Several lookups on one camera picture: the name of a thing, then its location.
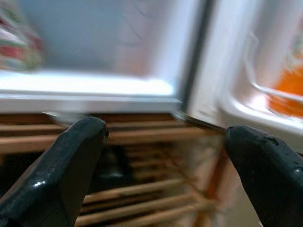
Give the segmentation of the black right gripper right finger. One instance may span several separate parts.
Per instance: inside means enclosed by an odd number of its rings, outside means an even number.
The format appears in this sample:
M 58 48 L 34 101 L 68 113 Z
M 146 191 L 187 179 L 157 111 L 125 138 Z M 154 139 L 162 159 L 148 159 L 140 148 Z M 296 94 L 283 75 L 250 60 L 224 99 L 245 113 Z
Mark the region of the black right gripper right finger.
M 226 130 L 224 148 L 263 226 L 303 225 L 303 158 L 283 140 L 237 125 Z

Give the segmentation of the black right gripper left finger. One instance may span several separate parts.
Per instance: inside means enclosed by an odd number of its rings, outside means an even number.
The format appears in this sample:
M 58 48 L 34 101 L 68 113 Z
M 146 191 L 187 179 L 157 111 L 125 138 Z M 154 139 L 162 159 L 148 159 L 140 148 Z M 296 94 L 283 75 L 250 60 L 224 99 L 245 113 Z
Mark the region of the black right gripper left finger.
M 1 198 L 1 226 L 74 226 L 107 136 L 96 117 L 61 133 Z

